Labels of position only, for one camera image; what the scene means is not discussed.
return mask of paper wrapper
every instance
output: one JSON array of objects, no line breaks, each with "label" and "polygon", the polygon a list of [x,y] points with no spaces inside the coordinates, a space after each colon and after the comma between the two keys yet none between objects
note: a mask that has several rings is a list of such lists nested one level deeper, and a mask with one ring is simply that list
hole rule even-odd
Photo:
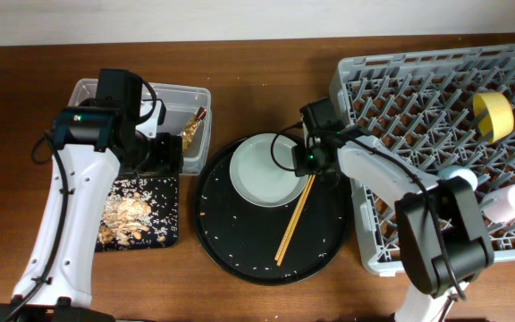
[{"label": "paper wrapper", "polygon": [[182,153],[186,152],[194,140],[194,134],[196,134],[196,130],[206,117],[206,112],[206,109],[201,107],[186,123],[186,127],[182,131]]}]

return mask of white wall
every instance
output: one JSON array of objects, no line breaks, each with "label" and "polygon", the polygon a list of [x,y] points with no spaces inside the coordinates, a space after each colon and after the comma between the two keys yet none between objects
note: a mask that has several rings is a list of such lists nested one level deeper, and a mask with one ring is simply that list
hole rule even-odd
[{"label": "white wall", "polygon": [[0,0],[0,46],[515,32],[515,0]]}]

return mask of clear plastic container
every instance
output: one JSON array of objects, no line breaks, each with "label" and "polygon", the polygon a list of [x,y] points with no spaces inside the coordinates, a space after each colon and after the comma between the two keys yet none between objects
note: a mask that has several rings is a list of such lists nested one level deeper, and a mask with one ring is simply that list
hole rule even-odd
[{"label": "clear plastic container", "polygon": [[[84,99],[94,97],[97,93],[97,83],[97,79],[79,80],[72,92],[69,106],[77,106]],[[202,88],[153,82],[150,85],[156,92],[157,97],[161,98],[166,106],[165,122],[158,126],[159,132],[169,132],[172,135],[180,134],[188,120],[200,107],[204,107],[207,110],[206,118],[196,130],[194,140],[184,153],[184,166],[182,167],[182,174],[200,174],[206,164],[207,151],[210,146],[210,131],[212,128],[210,91]],[[150,98],[150,93],[144,87],[142,89],[142,98]]]}]

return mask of wooden table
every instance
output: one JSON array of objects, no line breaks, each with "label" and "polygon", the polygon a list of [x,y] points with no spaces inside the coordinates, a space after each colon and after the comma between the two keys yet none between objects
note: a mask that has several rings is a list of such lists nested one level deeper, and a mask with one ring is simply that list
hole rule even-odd
[{"label": "wooden table", "polygon": [[[50,165],[33,165],[31,147],[77,80],[96,78],[101,67],[208,88],[212,156],[236,138],[298,121],[301,106],[327,95],[343,57],[504,43],[515,43],[515,34],[0,47],[0,302],[10,299],[27,264],[48,194]],[[193,231],[195,187],[196,178],[181,178],[175,247],[95,256],[93,309],[157,321],[352,321],[401,305],[408,278],[370,275],[354,237],[325,270],[297,284],[256,286],[228,275]],[[467,294],[452,317],[515,320],[515,262],[488,269]]]}]

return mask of plastic container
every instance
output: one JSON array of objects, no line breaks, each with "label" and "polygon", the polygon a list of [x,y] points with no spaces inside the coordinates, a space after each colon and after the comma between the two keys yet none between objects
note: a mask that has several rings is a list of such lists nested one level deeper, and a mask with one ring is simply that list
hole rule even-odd
[{"label": "plastic container", "polygon": [[[69,106],[77,106],[86,98],[94,97],[97,93],[97,79],[83,79],[77,82],[72,92]],[[157,84],[150,85],[158,98],[165,102],[165,122],[158,126],[159,132],[169,132],[177,135],[182,132],[188,120],[200,107],[207,110],[204,121],[196,130],[194,140],[184,153],[184,166],[181,174],[198,175],[206,164],[207,151],[210,146],[210,131],[212,129],[212,110],[210,109],[210,91],[202,88],[193,88],[178,85]],[[142,98],[149,99],[150,93],[142,88]]]},{"label": "plastic container", "polygon": [[[511,135],[494,144],[471,127],[478,92],[503,93],[515,117],[515,45],[345,58],[329,91],[343,121],[367,127],[420,170],[472,170],[478,200],[515,183],[515,124]],[[382,201],[360,182],[351,186],[365,269],[376,275],[403,271],[394,211],[381,208]],[[515,220],[485,223],[495,261],[515,260]]]}]

